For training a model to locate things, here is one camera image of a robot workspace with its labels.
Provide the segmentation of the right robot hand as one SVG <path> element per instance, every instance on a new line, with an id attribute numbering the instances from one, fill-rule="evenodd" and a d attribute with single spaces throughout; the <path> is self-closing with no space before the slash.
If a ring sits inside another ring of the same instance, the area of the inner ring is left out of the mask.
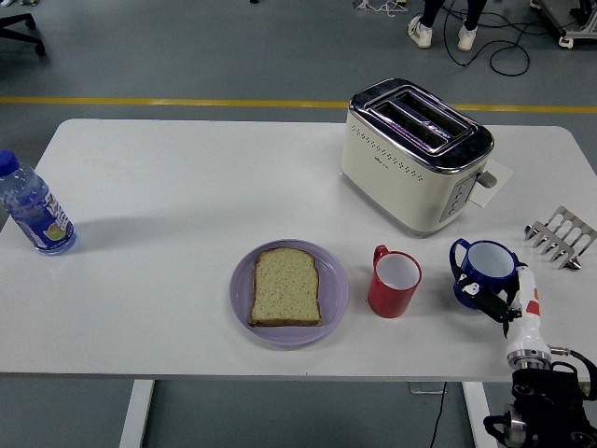
<path id="1" fill-rule="evenodd" d="M 461 267 L 452 265 L 451 271 L 456 290 L 503 326 L 510 367 L 514 370 L 547 369 L 551 362 L 550 347 L 540 334 L 540 304 L 530 268 L 525 264 L 516 268 L 516 274 L 507 283 L 505 300 L 475 282 Z"/>

